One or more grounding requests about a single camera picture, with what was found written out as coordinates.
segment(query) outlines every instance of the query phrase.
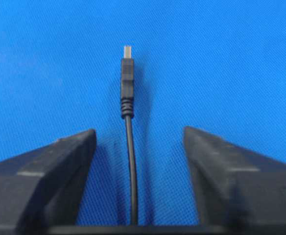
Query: black cable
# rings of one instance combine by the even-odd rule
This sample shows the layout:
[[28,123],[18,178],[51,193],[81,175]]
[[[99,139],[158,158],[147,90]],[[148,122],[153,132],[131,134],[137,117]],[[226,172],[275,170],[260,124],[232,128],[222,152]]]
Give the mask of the black cable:
[[127,132],[130,185],[131,185],[131,225],[138,224],[138,187],[137,187],[137,171],[135,164],[132,123],[131,117],[125,117],[125,126]]
[[120,82],[121,117],[125,119],[127,132],[127,145],[130,171],[131,188],[131,225],[138,224],[138,187],[137,172],[135,165],[134,144],[132,135],[131,119],[134,101],[134,61],[131,58],[131,47],[124,47],[124,57],[121,60],[121,82]]

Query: ribbed strain relief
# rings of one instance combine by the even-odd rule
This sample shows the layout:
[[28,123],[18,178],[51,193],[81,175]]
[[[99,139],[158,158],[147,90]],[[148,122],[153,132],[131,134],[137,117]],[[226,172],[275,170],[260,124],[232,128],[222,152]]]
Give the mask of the ribbed strain relief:
[[121,117],[125,118],[125,116],[130,116],[133,118],[133,101],[130,99],[123,99],[121,101]]

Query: blue textured surface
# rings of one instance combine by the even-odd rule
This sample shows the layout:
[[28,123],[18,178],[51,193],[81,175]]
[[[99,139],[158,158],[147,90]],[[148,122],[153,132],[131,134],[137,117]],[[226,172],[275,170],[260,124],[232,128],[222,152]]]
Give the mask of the blue textured surface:
[[286,1],[0,0],[0,161],[96,129],[78,224],[129,222],[123,45],[140,224],[197,223],[185,125],[286,162]]

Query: usb connector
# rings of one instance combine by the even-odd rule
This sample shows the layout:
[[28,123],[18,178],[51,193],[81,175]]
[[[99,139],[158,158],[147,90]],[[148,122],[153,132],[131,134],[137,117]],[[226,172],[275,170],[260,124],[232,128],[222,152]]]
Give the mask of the usb connector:
[[120,102],[121,117],[133,118],[134,101],[134,60],[131,58],[131,46],[125,46],[121,60]]

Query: black plastic jaw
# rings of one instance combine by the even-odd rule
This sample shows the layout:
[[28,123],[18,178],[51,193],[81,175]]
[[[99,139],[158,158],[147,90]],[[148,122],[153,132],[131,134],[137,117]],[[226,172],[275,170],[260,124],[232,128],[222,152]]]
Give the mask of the black plastic jaw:
[[184,145],[201,224],[286,234],[286,164],[192,127]]
[[90,162],[94,130],[0,163],[0,234],[75,224]]

